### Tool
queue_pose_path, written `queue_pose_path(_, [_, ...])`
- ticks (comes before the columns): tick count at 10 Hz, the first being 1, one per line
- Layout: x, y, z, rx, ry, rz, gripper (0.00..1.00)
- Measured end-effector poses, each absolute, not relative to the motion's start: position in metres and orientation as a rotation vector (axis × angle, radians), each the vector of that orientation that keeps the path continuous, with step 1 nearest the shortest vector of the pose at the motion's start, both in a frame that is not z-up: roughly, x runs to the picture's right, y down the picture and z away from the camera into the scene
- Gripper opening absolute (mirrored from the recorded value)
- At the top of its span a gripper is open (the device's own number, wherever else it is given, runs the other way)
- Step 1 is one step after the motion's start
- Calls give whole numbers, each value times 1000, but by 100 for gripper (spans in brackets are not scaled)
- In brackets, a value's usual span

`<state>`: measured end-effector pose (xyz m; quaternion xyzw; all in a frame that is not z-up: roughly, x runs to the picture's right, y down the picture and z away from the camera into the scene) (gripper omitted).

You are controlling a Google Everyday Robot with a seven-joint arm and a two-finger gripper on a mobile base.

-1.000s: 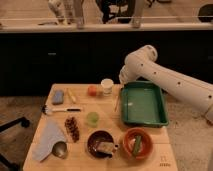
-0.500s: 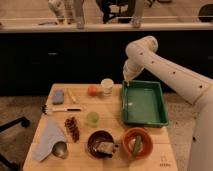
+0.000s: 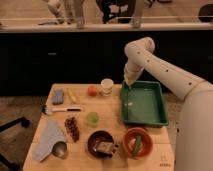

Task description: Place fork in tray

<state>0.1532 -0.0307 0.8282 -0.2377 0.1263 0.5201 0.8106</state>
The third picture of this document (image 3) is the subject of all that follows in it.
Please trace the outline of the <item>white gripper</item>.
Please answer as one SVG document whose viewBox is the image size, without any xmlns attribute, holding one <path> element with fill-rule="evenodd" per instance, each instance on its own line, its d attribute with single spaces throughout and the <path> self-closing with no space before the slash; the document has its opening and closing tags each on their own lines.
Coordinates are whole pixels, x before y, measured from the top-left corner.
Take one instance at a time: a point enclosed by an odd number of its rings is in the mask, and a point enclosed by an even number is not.
<svg viewBox="0 0 213 171">
<path fill-rule="evenodd" d="M 135 70 L 130 66 L 124 67 L 124 80 L 128 86 L 131 86 L 142 74 L 143 69 Z"/>
</svg>

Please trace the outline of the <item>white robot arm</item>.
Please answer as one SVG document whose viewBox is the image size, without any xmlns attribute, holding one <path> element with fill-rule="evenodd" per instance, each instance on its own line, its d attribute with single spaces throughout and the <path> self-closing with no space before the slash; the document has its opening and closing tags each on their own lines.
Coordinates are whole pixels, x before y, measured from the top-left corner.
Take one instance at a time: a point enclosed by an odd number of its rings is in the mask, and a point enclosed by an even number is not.
<svg viewBox="0 0 213 171">
<path fill-rule="evenodd" d="M 131 86 L 146 70 L 182 101 L 174 171 L 213 171 L 213 83 L 153 54 L 155 42 L 144 37 L 124 47 L 124 80 Z"/>
</svg>

